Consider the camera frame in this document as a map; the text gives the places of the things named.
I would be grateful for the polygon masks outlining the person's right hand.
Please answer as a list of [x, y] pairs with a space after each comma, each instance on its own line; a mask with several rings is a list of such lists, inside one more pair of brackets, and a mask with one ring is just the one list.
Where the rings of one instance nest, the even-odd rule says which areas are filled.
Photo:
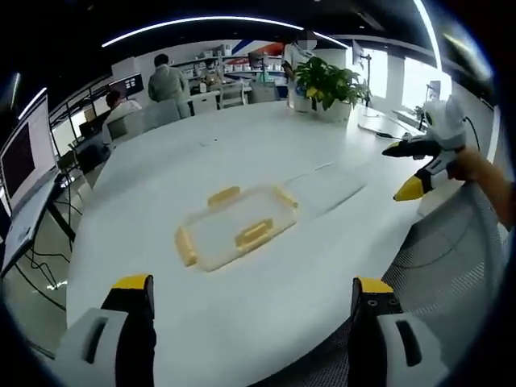
[[458, 151], [456, 158], [447, 165], [447, 177], [450, 180], [474, 181], [479, 185], [487, 185], [503, 178], [503, 175], [479, 151], [464, 148]]

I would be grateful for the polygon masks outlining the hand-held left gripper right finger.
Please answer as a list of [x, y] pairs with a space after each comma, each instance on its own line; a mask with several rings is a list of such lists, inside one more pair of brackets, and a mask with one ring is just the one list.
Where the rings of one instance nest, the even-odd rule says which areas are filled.
[[353, 279], [350, 323], [350, 386], [437, 386], [449, 373], [437, 337], [382, 280]]

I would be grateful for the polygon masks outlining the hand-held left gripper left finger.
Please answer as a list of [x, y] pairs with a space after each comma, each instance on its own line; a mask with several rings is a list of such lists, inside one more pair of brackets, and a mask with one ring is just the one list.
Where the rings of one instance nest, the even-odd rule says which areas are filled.
[[64, 386], [154, 385], [153, 291], [150, 274], [123, 277], [65, 332], [52, 366]]

